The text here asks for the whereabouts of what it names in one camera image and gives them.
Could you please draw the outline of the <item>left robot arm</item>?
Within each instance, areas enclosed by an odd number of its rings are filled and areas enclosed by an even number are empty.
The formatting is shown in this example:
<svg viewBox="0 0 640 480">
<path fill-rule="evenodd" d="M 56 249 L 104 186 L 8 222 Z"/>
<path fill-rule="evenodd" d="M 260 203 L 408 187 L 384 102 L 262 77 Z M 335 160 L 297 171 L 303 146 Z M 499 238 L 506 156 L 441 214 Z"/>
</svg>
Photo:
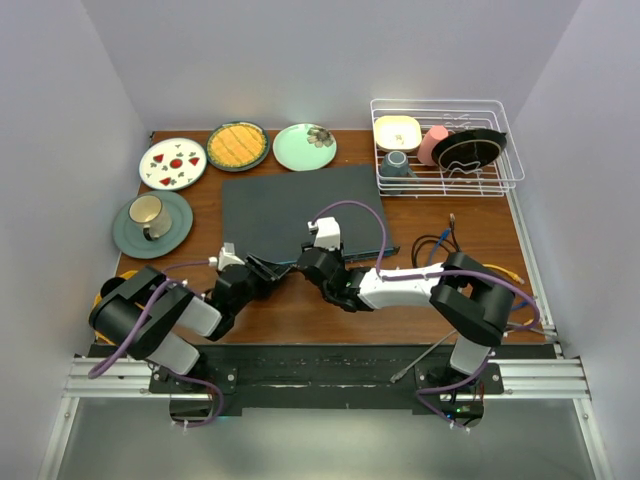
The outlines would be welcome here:
<svg viewBox="0 0 640 480">
<path fill-rule="evenodd" d="M 96 379 L 119 358 L 129 355 L 148 360 L 172 371 L 173 382 L 185 392 L 200 390 L 207 380 L 207 368 L 199 351 L 172 332 L 180 325 L 197 335 L 216 341 L 235 324 L 236 316 L 250 302 L 268 297 L 291 267 L 248 255 L 240 259 L 223 248 L 217 256 L 195 261 L 193 266 L 214 268 L 214 286 L 199 295 L 182 281 L 170 278 L 172 270 L 146 266 L 128 279 L 114 277 L 89 315 L 89 325 L 112 344 L 116 351 L 89 371 Z"/>
</svg>

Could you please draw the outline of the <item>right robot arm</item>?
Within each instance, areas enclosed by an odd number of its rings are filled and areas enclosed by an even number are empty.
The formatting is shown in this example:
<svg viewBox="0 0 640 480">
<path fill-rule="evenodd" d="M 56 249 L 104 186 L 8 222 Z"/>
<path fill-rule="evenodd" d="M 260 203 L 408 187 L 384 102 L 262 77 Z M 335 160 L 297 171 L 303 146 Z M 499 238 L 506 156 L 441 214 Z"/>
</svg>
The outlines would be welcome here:
<svg viewBox="0 0 640 480">
<path fill-rule="evenodd" d="M 479 367 L 490 349 L 500 345 L 515 299 L 509 282 L 463 253 L 430 267 L 377 271 L 349 269 L 340 251 L 312 247 L 295 268 L 326 302 L 347 312 L 434 308 L 458 333 L 445 379 L 459 393 L 480 382 Z"/>
</svg>

